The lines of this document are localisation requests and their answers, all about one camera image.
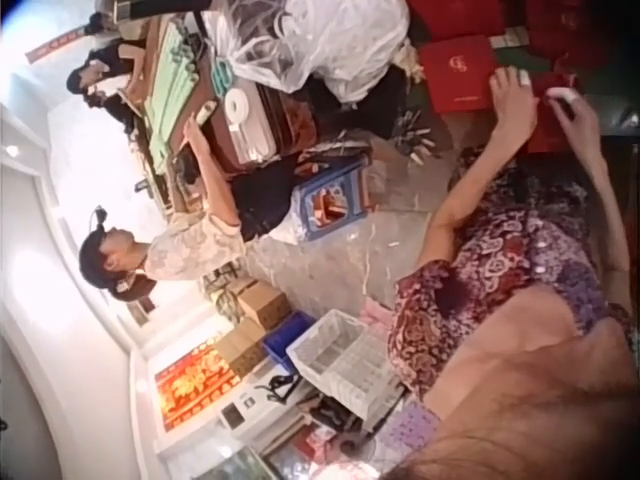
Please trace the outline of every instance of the hand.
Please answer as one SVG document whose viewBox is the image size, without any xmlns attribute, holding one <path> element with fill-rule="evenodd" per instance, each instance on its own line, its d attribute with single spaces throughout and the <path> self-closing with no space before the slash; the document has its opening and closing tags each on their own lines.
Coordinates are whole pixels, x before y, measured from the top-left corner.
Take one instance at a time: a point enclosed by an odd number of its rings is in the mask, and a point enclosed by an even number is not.
<svg viewBox="0 0 640 480">
<path fill-rule="evenodd" d="M 142 82 L 129 82 L 129 85 L 127 85 L 123 92 L 127 99 L 134 105 L 144 100 L 144 84 Z"/>
<path fill-rule="evenodd" d="M 207 147 L 209 146 L 207 139 L 200 129 L 200 125 L 196 122 L 196 116 L 194 113 L 189 115 L 187 118 L 187 121 L 184 123 L 184 127 L 182 128 L 182 133 L 185 141 L 189 142 L 191 144 L 191 148 L 194 150 L 205 145 Z"/>
<path fill-rule="evenodd" d="M 526 70 L 498 68 L 489 79 L 498 123 L 492 140 L 504 143 L 515 154 L 531 137 L 538 121 L 538 99 L 533 95 Z"/>
<path fill-rule="evenodd" d="M 569 118 L 560 102 L 549 98 L 553 112 L 569 140 L 576 157 L 592 179 L 608 175 L 607 162 L 600 150 L 600 122 L 591 105 L 580 95 L 568 97 L 566 104 L 573 111 L 573 120 Z"/>
</svg>

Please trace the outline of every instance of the plastic bag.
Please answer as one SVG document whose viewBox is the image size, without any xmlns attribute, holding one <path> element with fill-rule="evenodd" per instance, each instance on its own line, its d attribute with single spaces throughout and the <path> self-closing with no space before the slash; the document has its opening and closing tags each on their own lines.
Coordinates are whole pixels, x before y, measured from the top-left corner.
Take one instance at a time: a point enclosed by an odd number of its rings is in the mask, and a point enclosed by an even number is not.
<svg viewBox="0 0 640 480">
<path fill-rule="evenodd" d="M 286 93 L 317 75 L 342 103 L 378 83 L 409 28 L 405 0 L 227 0 L 222 12 L 204 18 L 236 75 Z"/>
</svg>

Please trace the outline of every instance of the black pants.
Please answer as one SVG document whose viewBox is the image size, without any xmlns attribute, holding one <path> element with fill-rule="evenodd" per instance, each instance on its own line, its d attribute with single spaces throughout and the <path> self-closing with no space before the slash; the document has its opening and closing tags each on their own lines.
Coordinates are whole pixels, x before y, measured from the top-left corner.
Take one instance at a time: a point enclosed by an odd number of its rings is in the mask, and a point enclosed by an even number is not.
<svg viewBox="0 0 640 480">
<path fill-rule="evenodd" d="M 269 233 L 289 212 L 297 160 L 297 155 L 283 158 L 231 180 L 245 242 Z"/>
<path fill-rule="evenodd" d="M 128 135 L 134 129 L 135 113 L 129 108 L 119 95 L 111 95 L 102 104 L 109 115 L 124 125 L 124 131 Z"/>
<path fill-rule="evenodd" d="M 211 0 L 116 0 L 116 21 L 141 20 L 167 13 L 208 10 Z"/>
</svg>

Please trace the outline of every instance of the beige blouse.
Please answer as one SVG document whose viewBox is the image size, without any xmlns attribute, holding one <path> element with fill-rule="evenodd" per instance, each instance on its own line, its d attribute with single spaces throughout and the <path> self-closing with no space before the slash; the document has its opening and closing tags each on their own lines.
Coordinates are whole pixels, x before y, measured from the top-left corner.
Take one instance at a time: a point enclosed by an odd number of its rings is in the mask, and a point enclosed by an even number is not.
<svg viewBox="0 0 640 480">
<path fill-rule="evenodd" d="M 206 212 L 178 213 L 151 242 L 144 271 L 154 280 L 198 280 L 244 252 L 240 227 Z"/>
</svg>

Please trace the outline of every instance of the glass display case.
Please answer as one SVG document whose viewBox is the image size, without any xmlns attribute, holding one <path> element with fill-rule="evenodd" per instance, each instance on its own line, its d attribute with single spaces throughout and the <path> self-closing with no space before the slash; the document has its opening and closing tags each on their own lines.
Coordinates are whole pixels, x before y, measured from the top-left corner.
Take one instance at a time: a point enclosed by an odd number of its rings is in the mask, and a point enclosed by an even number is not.
<svg viewBox="0 0 640 480">
<path fill-rule="evenodd" d="M 262 459 L 250 448 L 245 447 L 224 462 L 193 480 L 277 480 Z"/>
</svg>

